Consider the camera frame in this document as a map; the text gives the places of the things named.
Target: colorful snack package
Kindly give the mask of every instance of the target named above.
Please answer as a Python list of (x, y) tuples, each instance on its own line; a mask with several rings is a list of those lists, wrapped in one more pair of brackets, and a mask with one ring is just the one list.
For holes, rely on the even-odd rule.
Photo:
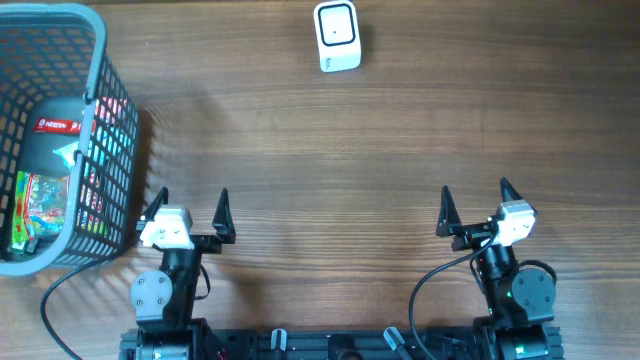
[[(129, 147), (131, 145), (131, 139), (128, 136), (124, 135), (124, 132), (120, 131), (120, 129), (113, 129), (113, 133), (115, 138), (120, 140), (124, 147)], [(98, 128), (96, 132), (96, 138), (102, 143), (102, 146), (106, 148), (106, 150), (113, 155), (117, 156), (122, 151), (122, 147), (116, 141), (113, 140), (113, 137), (109, 137), (106, 131), (103, 133), (102, 128)], [(76, 163), (75, 152), (79, 148), (79, 143), (73, 142), (69, 145), (65, 145), (60, 149), (53, 150), (53, 153), (60, 156), (64, 165), (71, 170), (73, 165)], [(89, 157), (93, 159), (93, 161), (97, 162), (100, 166), (104, 164), (104, 160), (106, 155), (103, 151), (95, 151), (95, 146), (93, 146), (93, 140), (89, 143)]]
[(75, 153), (78, 150), (78, 142), (72, 142), (69, 145), (65, 145), (60, 149), (53, 150), (53, 153), (60, 156), (62, 158), (62, 162), (64, 166), (69, 170), (76, 164)]
[(68, 176), (56, 179), (18, 171), (11, 242), (21, 244), (59, 234), (68, 191)]
[[(123, 108), (127, 106), (127, 100), (123, 100), (123, 105), (120, 106), (118, 101), (114, 98), (102, 98), (102, 104), (105, 105), (96, 105), (96, 110), (94, 115), (100, 114), (100, 120), (105, 121), (109, 125), (113, 125), (115, 123), (115, 118), (112, 118), (111, 113), (108, 109), (116, 114), (117, 117), (123, 116), (126, 114)], [(65, 135), (78, 135), (82, 131), (82, 123), (66, 120), (66, 119), (53, 119), (41, 117), (36, 122), (36, 125), (33, 127), (33, 132), (43, 132), (43, 133), (52, 133), (52, 134), (65, 134)], [(96, 131), (96, 122), (93, 121), (93, 125), (91, 128), (91, 132)]]
[[(96, 187), (100, 187), (100, 178), (95, 176), (95, 173), (91, 173), (89, 175), (89, 183), (95, 185)], [(81, 194), (84, 194), (85, 186), (82, 186)], [(85, 206), (89, 207), (91, 210), (95, 210), (98, 213), (102, 212), (102, 197), (98, 196), (90, 187), (87, 187), (87, 193), (84, 198)], [(80, 222), (80, 227), (83, 229), (87, 229), (91, 232), (100, 235), (107, 235), (108, 227), (104, 226), (104, 223), (100, 222), (98, 217), (93, 216), (88, 211), (81, 211), (78, 213), (78, 220)]]

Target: small white device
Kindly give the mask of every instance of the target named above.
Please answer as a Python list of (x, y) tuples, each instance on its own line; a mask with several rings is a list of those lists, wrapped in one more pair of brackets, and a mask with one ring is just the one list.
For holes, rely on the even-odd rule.
[(512, 200), (500, 204), (503, 220), (498, 221), (498, 234), (494, 245), (511, 246), (529, 236), (536, 222), (536, 211), (525, 200)]
[(334, 72), (360, 65), (362, 49), (356, 8), (350, 1), (318, 4), (313, 11), (320, 53), (320, 69)]
[(189, 209), (184, 206), (162, 205), (140, 234), (142, 244), (161, 249), (193, 249), (189, 237), (193, 226)]

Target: plastic basket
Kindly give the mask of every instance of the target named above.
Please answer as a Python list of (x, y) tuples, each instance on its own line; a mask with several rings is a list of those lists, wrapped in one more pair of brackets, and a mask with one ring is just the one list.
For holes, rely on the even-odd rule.
[[(106, 34), (102, 18), (82, 5), (0, 5), (0, 275), (79, 266), (124, 242), (139, 123)], [(33, 132), (41, 117), (81, 122), (79, 137)], [(62, 232), (33, 255), (6, 251), (17, 171), (69, 175), (53, 150), (73, 141), (79, 151)]]

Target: red label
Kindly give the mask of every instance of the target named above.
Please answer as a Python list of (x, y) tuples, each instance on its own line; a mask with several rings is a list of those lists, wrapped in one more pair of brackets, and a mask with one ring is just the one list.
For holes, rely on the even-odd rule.
[[(95, 131), (95, 129), (96, 123), (94, 121), (91, 131)], [(36, 123), (36, 126), (33, 127), (33, 131), (52, 134), (78, 135), (80, 134), (80, 131), (82, 131), (82, 123), (75, 122), (73, 120), (40, 118)]]

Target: wooden tabletop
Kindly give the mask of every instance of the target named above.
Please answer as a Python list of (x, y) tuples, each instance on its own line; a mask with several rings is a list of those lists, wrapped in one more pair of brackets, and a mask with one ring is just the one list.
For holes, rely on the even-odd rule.
[[(95, 6), (142, 121), (131, 218), (167, 186), (206, 230), (230, 191), (237, 243), (204, 257), (213, 289), (194, 316), (406, 327), (418, 279), (461, 255), (434, 235), (441, 187), (478, 222), (506, 176), (539, 211), (515, 251), (558, 272), (567, 359), (637, 359), (640, 9), (357, 1), (362, 65), (324, 74), (316, 3)], [(136, 326), (129, 286), (160, 258), (138, 247), (62, 285), (48, 305), (60, 336), (83, 358), (115, 358)], [(65, 358), (38, 313), (65, 272), (0, 279), (2, 358)], [(419, 325), (484, 315), (467, 266), (416, 304)]]

